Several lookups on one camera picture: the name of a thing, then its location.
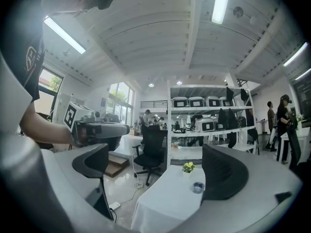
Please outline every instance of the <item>railing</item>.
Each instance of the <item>railing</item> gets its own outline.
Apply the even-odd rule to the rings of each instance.
[[[141,108],[167,108],[167,100],[159,101],[142,101],[140,102]]]

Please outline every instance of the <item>chair armrest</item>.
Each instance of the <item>chair armrest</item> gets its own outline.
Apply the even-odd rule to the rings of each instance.
[[[135,147],[132,147],[132,148],[136,148],[136,153],[137,153],[137,156],[139,156],[139,150],[138,150],[138,147],[139,147],[140,145],[137,145],[137,146],[135,146]]]

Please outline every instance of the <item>white ceiling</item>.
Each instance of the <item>white ceiling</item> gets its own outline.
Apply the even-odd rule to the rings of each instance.
[[[141,91],[166,79],[223,84],[229,72],[271,83],[285,71],[294,80],[309,68],[307,51],[281,65],[304,38],[280,0],[229,0],[222,25],[211,22],[214,1],[114,0],[106,10],[54,16],[86,52],[44,25],[46,58],[89,85],[134,81]]]

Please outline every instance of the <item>ceiling light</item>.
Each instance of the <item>ceiling light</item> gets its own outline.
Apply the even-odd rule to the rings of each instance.
[[[306,49],[307,45],[308,43],[305,42],[305,44],[303,44],[302,47],[288,61],[284,63],[284,66],[287,66],[288,64],[290,64],[299,54],[301,54],[302,51]]]
[[[227,4],[228,0],[215,0],[212,22],[217,24],[223,23]]]
[[[303,77],[303,76],[305,76],[307,73],[309,73],[311,71],[311,68],[308,70],[308,71],[306,71],[306,72],[304,72],[303,74],[301,74],[298,78],[295,78],[295,80],[299,80],[301,77]]]
[[[48,25],[55,33],[57,33],[60,37],[62,37],[65,41],[67,41],[74,49],[76,49],[79,53],[84,53],[86,50],[76,42],[69,34],[67,34],[61,27],[57,25],[50,17],[45,17],[44,23]]]

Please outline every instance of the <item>shelf board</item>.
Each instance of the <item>shelf board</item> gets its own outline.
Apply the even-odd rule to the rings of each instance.
[[[228,144],[220,144],[219,146],[228,148]],[[251,144],[243,144],[243,143],[238,142],[236,143],[236,145],[234,145],[233,149],[246,152],[248,150],[253,149],[254,147],[255,146]]]
[[[209,135],[219,135],[219,134],[229,134],[234,132],[240,132],[244,130],[250,130],[255,128],[254,126],[237,128],[232,130],[222,130],[222,131],[209,131],[209,132],[196,132],[196,131],[186,131],[186,133],[171,133],[171,137],[196,137],[196,136],[209,136]]]
[[[174,160],[201,160],[202,147],[177,147],[171,149],[171,159]]]
[[[171,99],[174,97],[226,97],[227,87],[233,91],[233,97],[241,93],[240,87],[225,85],[173,85],[171,86]]]
[[[218,114],[220,109],[227,111],[231,109],[233,112],[238,112],[246,109],[252,109],[252,106],[222,106],[222,107],[182,107],[172,108],[172,115],[214,115]]]

